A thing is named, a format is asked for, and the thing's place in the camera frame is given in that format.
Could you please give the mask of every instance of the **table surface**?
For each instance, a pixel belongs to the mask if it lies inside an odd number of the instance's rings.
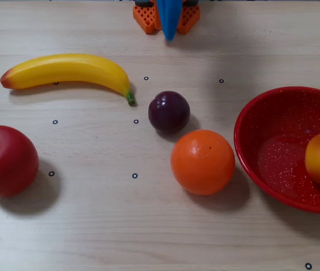
[[[194,29],[170,45],[143,33],[132,5],[0,3],[0,77],[41,55],[98,54],[127,71],[138,102],[88,84],[0,85],[0,124],[25,133],[41,158],[34,184],[0,200],[0,270],[320,270],[320,215],[264,195],[238,161],[209,198],[184,192],[169,165],[193,129],[233,145],[236,117],[257,94],[320,88],[320,2],[203,3]],[[163,90],[191,106],[190,125],[171,137],[147,118]]]

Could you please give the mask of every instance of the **bowl rim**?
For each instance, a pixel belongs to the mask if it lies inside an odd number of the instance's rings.
[[[234,145],[235,145],[235,152],[236,155],[242,165],[242,167],[244,168],[244,170],[246,171],[246,173],[249,175],[249,177],[252,179],[252,181],[259,186],[261,189],[263,189],[264,192],[266,192],[267,194],[269,194],[270,196],[272,196],[273,198],[291,206],[291,207],[295,207],[298,209],[301,209],[303,211],[308,211],[308,212],[313,212],[313,213],[320,213],[320,207],[317,206],[309,206],[307,204],[304,203],[300,203],[297,202],[291,198],[288,198],[286,196],[284,196],[283,194],[275,191],[274,189],[272,189],[270,186],[266,185],[264,182],[261,181],[261,179],[257,176],[257,174],[251,169],[251,167],[249,166],[249,164],[247,163],[244,154],[242,152],[242,149],[240,147],[240,127],[242,125],[242,121],[245,117],[245,115],[248,113],[248,111],[256,104],[258,103],[260,100],[262,100],[265,97],[269,97],[272,96],[274,94],[279,94],[279,93],[286,93],[286,92],[312,92],[315,94],[320,95],[320,89],[315,89],[315,88],[309,88],[306,86],[285,86],[282,88],[276,88],[276,89],[272,89],[272,90],[268,90],[258,96],[256,96],[255,98],[253,98],[250,102],[248,102],[245,107],[241,110],[236,123],[235,123],[235,129],[234,129]]]

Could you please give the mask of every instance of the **orange robot part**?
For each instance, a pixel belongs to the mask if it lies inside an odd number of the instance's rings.
[[[162,29],[160,16],[157,11],[156,1],[153,7],[133,7],[133,18],[146,34],[152,34],[157,29]],[[200,19],[200,6],[182,7],[181,17],[177,25],[177,32],[187,34]]]

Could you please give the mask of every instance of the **bowl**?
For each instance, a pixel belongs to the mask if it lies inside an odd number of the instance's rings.
[[[319,89],[273,89],[241,111],[234,130],[235,151],[246,173],[270,196],[320,213],[320,186],[305,169],[306,146],[319,133]]]

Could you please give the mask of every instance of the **banana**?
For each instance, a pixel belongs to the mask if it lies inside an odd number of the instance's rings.
[[[42,56],[14,66],[0,79],[3,87],[8,89],[26,89],[64,81],[103,85],[121,93],[129,104],[135,103],[126,72],[115,62],[96,55]]]

